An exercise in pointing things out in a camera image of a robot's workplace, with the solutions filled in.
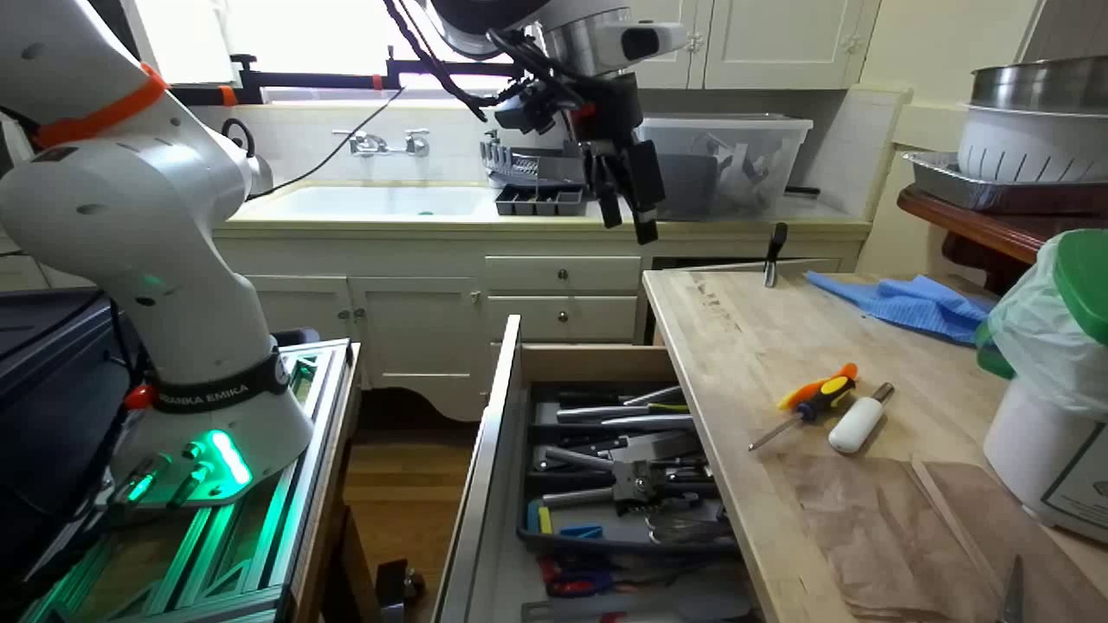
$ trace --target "white container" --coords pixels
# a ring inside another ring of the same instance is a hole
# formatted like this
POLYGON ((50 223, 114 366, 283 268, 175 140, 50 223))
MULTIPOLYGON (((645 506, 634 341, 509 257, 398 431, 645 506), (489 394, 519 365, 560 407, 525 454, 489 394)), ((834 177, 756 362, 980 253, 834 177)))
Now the white container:
POLYGON ((647 118, 660 161, 660 223, 759 217, 788 184, 807 118, 647 118))
POLYGON ((982 454, 1042 522, 1108 544, 1108 431, 1011 380, 982 454))
POLYGON ((958 169, 992 184, 1102 184, 1108 114, 972 109, 958 169))

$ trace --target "screwdriver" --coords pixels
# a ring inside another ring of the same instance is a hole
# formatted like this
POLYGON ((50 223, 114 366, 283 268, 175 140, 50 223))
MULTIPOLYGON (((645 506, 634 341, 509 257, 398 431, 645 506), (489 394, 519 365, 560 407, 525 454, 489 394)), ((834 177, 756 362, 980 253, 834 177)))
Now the screwdriver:
POLYGON ((766 446, 772 435, 802 425, 802 423, 816 423, 821 416, 834 411, 841 407, 841 397, 856 389, 860 366, 846 365, 834 379, 821 380, 821 386, 802 386, 797 389, 782 407, 792 410, 792 416, 778 425, 772 425, 766 435, 759 435, 748 452, 756 454, 759 446, 766 446))

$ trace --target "utensil drawer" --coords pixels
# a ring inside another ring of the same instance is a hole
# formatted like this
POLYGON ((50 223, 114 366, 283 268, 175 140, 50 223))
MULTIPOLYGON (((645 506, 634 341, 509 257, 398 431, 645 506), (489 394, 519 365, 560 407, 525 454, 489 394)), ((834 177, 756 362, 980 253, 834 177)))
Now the utensil drawer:
POLYGON ((637 292, 642 257, 485 257, 489 292, 637 292))
POLYGON ((523 319, 523 341, 541 344, 634 344, 634 293, 493 293, 485 334, 494 341, 509 317, 523 319))
POLYGON ((516 538, 523 478, 529 469, 529 389, 532 386, 670 386, 666 350, 650 348, 519 348, 519 319, 504 322, 493 397, 470 454, 453 542, 434 621, 438 623, 519 623, 519 621, 604 621, 622 618, 727 618, 750 607, 750 590, 735 562, 669 577, 650 590, 620 590, 587 598, 549 598, 541 562, 516 538))

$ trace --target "green light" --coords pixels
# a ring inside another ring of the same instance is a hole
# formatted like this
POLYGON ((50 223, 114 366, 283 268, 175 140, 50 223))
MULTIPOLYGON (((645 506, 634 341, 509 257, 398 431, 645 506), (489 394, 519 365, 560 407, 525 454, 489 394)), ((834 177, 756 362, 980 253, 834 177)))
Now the green light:
POLYGON ((241 464, 241 454, 234 452, 231 435, 221 431, 206 434, 206 443, 221 458, 221 464, 231 472, 231 482, 245 490, 254 482, 248 469, 241 464))
POLYGON ((157 472, 149 472, 143 482, 135 482, 127 493, 127 502, 137 502, 149 493, 151 478, 157 478, 157 472))

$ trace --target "kitchen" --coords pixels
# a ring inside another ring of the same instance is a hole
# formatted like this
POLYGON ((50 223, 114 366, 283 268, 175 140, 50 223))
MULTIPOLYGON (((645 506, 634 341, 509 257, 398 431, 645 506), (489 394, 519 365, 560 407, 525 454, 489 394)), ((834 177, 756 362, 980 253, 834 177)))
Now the kitchen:
MULTIPOLYGON (((634 7, 645 17, 692 21, 706 37, 688 55, 660 60, 642 73, 650 86, 647 111, 815 118, 788 184, 821 186, 830 217, 797 217, 787 257, 809 260, 816 269, 976 279, 937 257, 937 228, 896 208, 896 193, 909 184, 901 154, 954 154, 968 71, 1022 60, 1029 28, 1037 26, 1037 3, 846 0, 834 3, 841 12, 816 12, 821 17, 802 15, 809 12, 802 3, 735 3, 735 26, 709 21, 721 7, 706 3, 634 7), (766 60, 748 65, 727 55, 713 60, 718 37, 763 30, 759 21, 745 21, 741 7, 802 26, 756 41, 769 51, 823 41, 816 63, 787 73, 778 65, 797 63, 777 60, 766 71, 766 60)), ((225 114, 241 118, 276 180, 286 180, 332 150, 335 129, 354 129, 372 109, 206 109, 202 118, 211 126, 221 126, 225 114)), ((428 135, 425 161, 340 154, 310 184, 485 184, 478 161, 485 129, 465 109, 398 100, 372 126, 392 145, 402 145, 413 129, 428 135)), ((637 247, 627 224, 604 228, 598 217, 325 224, 273 223, 245 208, 218 228, 218 244, 227 264, 254 279, 276 325, 316 325, 325 336, 366 344, 360 389, 413 389, 443 416, 470 423, 489 401, 493 344, 504 317, 549 317, 532 336, 523 334, 532 344, 647 344, 645 268, 659 268, 655 260, 763 260, 772 223, 772 214, 756 224, 713 223, 706 234, 670 223, 660 224, 655 247, 637 247)), ((26 260, 2 260, 2 274, 10 274, 2 284, 70 284, 26 260)))

